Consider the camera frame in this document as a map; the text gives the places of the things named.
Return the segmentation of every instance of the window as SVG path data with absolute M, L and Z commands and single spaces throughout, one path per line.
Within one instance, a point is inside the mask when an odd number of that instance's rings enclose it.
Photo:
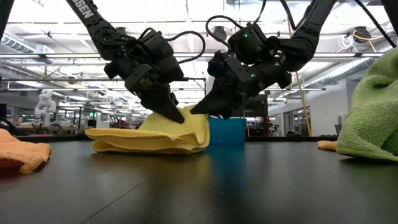
M 301 134 L 302 136 L 309 136 L 307 121 L 305 119 L 305 114 L 303 108 L 292 110 L 291 118 L 293 124 L 293 130 Z M 311 125 L 311 112 L 310 107 L 307 107 L 308 121 Z

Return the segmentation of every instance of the orange towel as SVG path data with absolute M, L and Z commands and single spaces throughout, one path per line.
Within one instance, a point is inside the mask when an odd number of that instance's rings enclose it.
M 317 142 L 318 148 L 326 151 L 336 151 L 337 142 L 334 141 L 318 141 Z
M 48 144 L 22 142 L 0 129 L 0 170 L 20 167 L 23 174 L 33 172 L 41 163 L 47 162 L 51 153 Z

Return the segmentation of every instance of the white robot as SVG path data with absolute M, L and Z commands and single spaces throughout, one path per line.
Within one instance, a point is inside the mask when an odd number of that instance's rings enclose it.
M 55 102 L 51 100 L 52 95 L 52 91 L 42 90 L 39 95 L 39 103 L 35 107 L 33 126 L 50 125 L 50 113 L 54 113 L 57 109 Z

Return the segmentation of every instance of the black cable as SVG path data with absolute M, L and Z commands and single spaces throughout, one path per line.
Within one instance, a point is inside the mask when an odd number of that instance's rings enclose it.
M 257 19 L 253 22 L 253 24 L 256 24 L 260 20 L 261 14 L 264 11 L 264 8 L 266 7 L 266 3 L 267 3 L 267 0 L 262 0 L 262 6 L 261 6 L 260 14 L 257 17 Z
M 188 59 L 184 59 L 184 60 L 179 61 L 178 62 L 179 64 L 182 64 L 182 63 L 185 63 L 185 62 L 191 62 L 193 60 L 196 60 L 196 59 L 200 58 L 203 55 L 203 53 L 205 53 L 205 50 L 206 50 L 205 38 L 203 38 L 202 35 L 200 35 L 198 32 L 195 32 L 195 31 L 184 31 L 184 32 L 181 32 L 181 33 L 177 34 L 175 37 L 168 38 L 168 39 L 165 38 L 165 40 L 174 41 L 174 40 L 177 40 L 177 38 L 179 38 L 179 37 L 181 37 L 183 35 L 187 35 L 187 34 L 193 34 L 193 35 L 196 35 L 196 36 L 198 36 L 200 38 L 200 40 L 202 42 L 202 50 L 200 51 L 200 53 L 198 55 L 196 55 L 196 56 L 194 56 L 192 58 L 188 58 Z
M 227 46 L 228 49 L 230 49 L 231 47 L 229 46 L 229 44 L 227 42 L 225 42 L 223 39 L 217 37 L 216 35 L 214 35 L 210 29 L 209 29 L 209 23 L 210 21 L 212 21 L 213 19 L 217 19 L 217 18 L 221 18 L 221 19 L 226 19 L 230 22 L 232 22 L 235 26 L 237 26 L 239 29 L 242 29 L 243 26 L 239 25 L 236 21 L 234 21 L 232 18 L 228 17 L 228 16 L 223 16 L 223 15 L 217 15 L 217 16 L 211 16 L 207 21 L 206 21 L 206 32 L 215 40 L 217 40 L 218 42 L 224 44 L 225 46 Z
M 379 29 L 380 33 L 384 36 L 384 38 L 386 38 L 386 40 L 390 43 L 391 47 L 395 48 L 397 47 L 395 45 L 395 43 L 391 40 L 391 38 L 387 35 L 386 31 L 384 31 L 384 29 L 380 26 L 380 24 L 378 23 L 378 21 L 373 17 L 373 15 L 371 14 L 371 12 L 369 12 L 368 9 L 366 9 L 366 6 L 361 3 L 360 0 L 355 0 L 355 2 L 361 6 L 361 8 L 363 9 L 363 11 L 365 11 L 365 13 L 369 16 L 369 18 L 371 18 L 372 22 L 374 23 L 374 25 L 376 25 L 376 27 Z
M 291 13 L 291 11 L 289 9 L 289 6 L 287 5 L 286 1 L 285 0 L 280 0 L 280 3 L 282 3 L 282 6 L 285 9 L 285 12 L 287 14 L 287 18 L 289 20 L 290 26 L 292 27 L 292 30 L 297 30 L 301 26 L 301 24 L 303 23 L 305 18 L 307 17 L 307 14 L 309 12 L 309 7 L 305 10 L 304 16 L 301 18 L 301 20 L 298 22 L 298 24 L 295 25 L 292 13 Z
M 153 28 L 148 27 L 148 28 L 146 28 L 146 29 L 142 32 L 142 34 L 138 37 L 138 39 L 141 39 L 143 36 L 145 36 L 145 34 L 147 34 L 148 31 L 154 31 L 154 32 L 156 32 L 156 30 L 154 30 Z

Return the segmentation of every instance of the cable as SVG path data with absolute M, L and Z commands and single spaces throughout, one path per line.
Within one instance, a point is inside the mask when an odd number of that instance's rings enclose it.
M 301 24 L 304 22 L 305 18 L 307 18 L 307 15 L 309 13 L 309 7 L 305 10 L 303 17 L 298 22 L 298 24 L 295 26 L 292 13 L 291 13 L 291 11 L 289 9 L 289 6 L 287 5 L 286 1 L 285 0 L 280 0 L 280 3 L 282 3 L 282 6 L 285 9 L 285 12 L 287 14 L 287 19 L 289 20 L 289 23 L 292 26 L 292 29 L 293 30 L 297 30 L 301 26 Z
M 262 1 L 262 6 L 261 6 L 260 14 L 259 14 L 259 16 L 257 17 L 257 19 L 253 22 L 253 24 L 257 24 L 258 21 L 260 20 L 261 14 L 262 14 L 262 12 L 264 11 L 264 8 L 266 7 L 266 2 L 267 2 L 267 0 L 263 0 L 263 1 Z M 211 30 L 209 29 L 209 23 L 210 23 L 210 21 L 212 21 L 213 19 L 217 19 L 217 18 L 226 19 L 226 20 L 232 22 L 232 23 L 233 23 L 236 27 L 238 27 L 239 29 L 242 29 L 243 26 L 239 25 L 239 24 L 238 24 L 235 20 L 233 20 L 232 18 L 230 18 L 230 17 L 228 17 L 228 16 L 223 16 L 223 15 L 211 16 L 211 17 L 206 21 L 206 25 L 205 25 L 206 32 L 207 32 L 212 38 L 214 38 L 214 39 L 217 40 L 218 42 L 224 44 L 224 45 L 228 48 L 228 52 L 230 52 L 231 46 L 229 46 L 229 43 L 225 42 L 223 39 L 221 39 L 221 38 L 217 37 L 216 35 L 214 35 L 214 34 L 211 32 Z
M 153 28 L 148 27 L 148 28 L 146 28 L 146 29 L 142 32 L 142 34 L 138 37 L 138 39 L 141 39 L 143 36 L 145 36 L 145 34 L 147 34 L 148 31 L 154 31 L 154 32 L 156 32 L 156 30 L 154 30 Z
M 372 47 L 372 49 L 373 49 L 373 52 L 374 52 L 374 53 L 377 53 L 377 50 L 374 48 L 372 41 L 369 40 L 368 42 L 369 42 L 369 44 L 371 45 L 371 47 Z
M 380 33 L 384 36 L 384 38 L 386 38 L 386 40 L 390 43 L 392 48 L 395 48 L 396 45 L 395 43 L 391 40 L 391 38 L 386 34 L 386 32 L 384 31 L 384 29 L 380 26 L 380 24 L 378 23 L 378 21 L 373 17 L 373 15 L 371 14 L 371 12 L 369 12 L 368 9 L 366 9 L 366 6 L 361 3 L 360 0 L 354 0 L 359 6 L 361 6 L 361 8 L 363 9 L 363 11 L 365 11 L 365 13 L 369 16 L 369 18 L 372 20 L 372 22 L 374 23 L 374 25 L 376 25 L 376 27 L 379 29 Z
M 373 37 L 373 38 L 364 38 L 364 37 L 360 37 L 360 36 L 356 35 L 356 33 L 357 33 L 357 31 L 354 31 L 354 32 L 353 32 L 353 36 L 356 37 L 356 38 L 358 38 L 358 39 L 361 39 L 361 40 L 377 40 L 377 39 L 380 39 L 381 37 L 383 37 L 383 36 L 381 35 L 381 36 Z
M 262 0 L 262 6 L 261 6 L 260 14 L 257 17 L 257 19 L 253 22 L 253 24 L 258 23 L 258 21 L 260 20 L 261 14 L 262 14 L 262 12 L 264 11 L 264 9 L 266 7 L 266 3 L 267 3 L 267 0 Z
M 193 60 L 196 60 L 196 59 L 200 58 L 203 55 L 203 53 L 205 53 L 205 50 L 206 50 L 205 38 L 203 38 L 202 35 L 200 35 L 198 32 L 195 32 L 195 31 L 184 31 L 184 32 L 181 32 L 181 33 L 177 34 L 175 37 L 168 38 L 168 39 L 165 38 L 165 40 L 174 41 L 177 38 L 179 38 L 179 37 L 181 37 L 183 35 L 187 35 L 187 34 L 193 34 L 193 35 L 196 35 L 196 36 L 198 36 L 200 38 L 200 40 L 202 42 L 202 50 L 200 51 L 200 53 L 198 55 L 196 55 L 196 56 L 194 56 L 192 58 L 188 58 L 188 59 L 184 59 L 184 60 L 179 61 L 178 62 L 179 64 L 182 64 L 182 63 L 185 63 L 185 62 L 191 62 Z
M 211 30 L 209 29 L 209 23 L 210 21 L 212 21 L 213 19 L 217 19 L 217 18 L 222 18 L 222 19 L 226 19 L 230 22 L 232 22 L 235 26 L 237 26 L 239 29 L 242 29 L 243 26 L 239 25 L 236 21 L 234 21 L 232 18 L 228 17 L 228 16 L 223 16 L 223 15 L 217 15 L 217 16 L 211 16 L 207 21 L 206 21 L 206 32 L 215 40 L 217 40 L 218 42 L 224 44 L 228 49 L 231 49 L 231 47 L 229 46 L 229 44 L 227 42 L 225 42 L 223 39 L 217 37 L 216 35 L 214 35 Z
M 358 49 L 354 45 L 354 39 L 352 38 L 352 36 L 348 36 L 348 37 L 342 36 L 342 37 L 340 37 L 340 39 L 338 41 L 338 45 L 340 46 L 340 49 L 338 51 L 336 51 L 336 53 L 341 52 L 342 50 L 349 49 L 350 47 L 354 48 L 355 51 L 358 52 Z

